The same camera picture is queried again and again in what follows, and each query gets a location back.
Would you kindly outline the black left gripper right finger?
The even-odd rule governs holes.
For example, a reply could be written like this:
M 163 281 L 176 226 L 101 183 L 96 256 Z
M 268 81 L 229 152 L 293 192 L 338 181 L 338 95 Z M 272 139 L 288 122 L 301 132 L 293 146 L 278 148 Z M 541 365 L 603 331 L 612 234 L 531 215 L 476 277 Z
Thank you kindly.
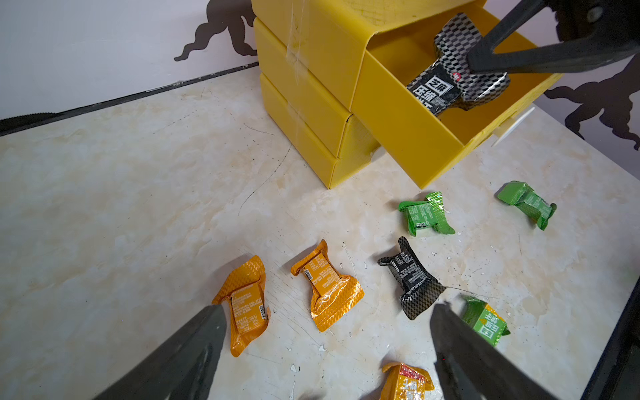
M 435 368 L 445 399 L 553 399 L 466 325 L 450 306 L 433 306 Z

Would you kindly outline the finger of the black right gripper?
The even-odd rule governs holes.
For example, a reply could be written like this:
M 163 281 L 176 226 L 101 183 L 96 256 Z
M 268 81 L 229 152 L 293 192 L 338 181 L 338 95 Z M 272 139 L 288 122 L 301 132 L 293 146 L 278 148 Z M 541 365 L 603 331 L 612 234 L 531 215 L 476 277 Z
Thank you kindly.
M 496 48 L 550 8 L 558 43 L 509 53 Z M 468 53 L 474 73 L 583 73 L 639 53 L 638 1 L 521 1 Z

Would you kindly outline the black cookie packet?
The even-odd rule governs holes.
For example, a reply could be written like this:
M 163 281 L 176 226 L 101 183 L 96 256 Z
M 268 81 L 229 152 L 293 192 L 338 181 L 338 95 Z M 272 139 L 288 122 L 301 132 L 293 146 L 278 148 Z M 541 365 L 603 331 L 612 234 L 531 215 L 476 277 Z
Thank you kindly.
M 507 73 L 472 73 L 467 56 L 483 38 L 472 20 L 459 13 L 436 35 L 436 61 L 407 86 L 434 116 L 450 108 L 468 111 L 489 103 L 511 83 Z
M 403 289 L 401 309 L 409 320 L 427 311 L 447 289 L 426 270 L 405 237 L 398 240 L 400 252 L 382 257 L 378 265 L 387 267 Z

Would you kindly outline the yellow top drawer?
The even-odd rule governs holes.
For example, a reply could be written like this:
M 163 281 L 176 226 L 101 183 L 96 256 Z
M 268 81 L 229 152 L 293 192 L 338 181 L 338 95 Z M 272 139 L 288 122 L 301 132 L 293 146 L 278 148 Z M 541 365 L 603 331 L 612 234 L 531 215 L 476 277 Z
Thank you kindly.
M 560 79 L 559 74 L 513 74 L 505 93 L 490 103 L 433 116 L 407 86 L 435 62 L 434 37 L 458 13 L 466 13 L 481 33 L 498 23 L 476 1 L 373 36 L 353 98 L 353 113 L 420 188 L 464 159 Z

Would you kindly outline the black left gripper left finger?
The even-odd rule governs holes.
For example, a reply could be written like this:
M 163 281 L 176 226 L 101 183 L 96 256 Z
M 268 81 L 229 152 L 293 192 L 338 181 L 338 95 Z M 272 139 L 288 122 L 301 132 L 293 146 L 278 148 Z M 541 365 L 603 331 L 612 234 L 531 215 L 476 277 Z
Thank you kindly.
M 223 307 L 206 306 L 97 398 L 207 399 L 226 329 Z

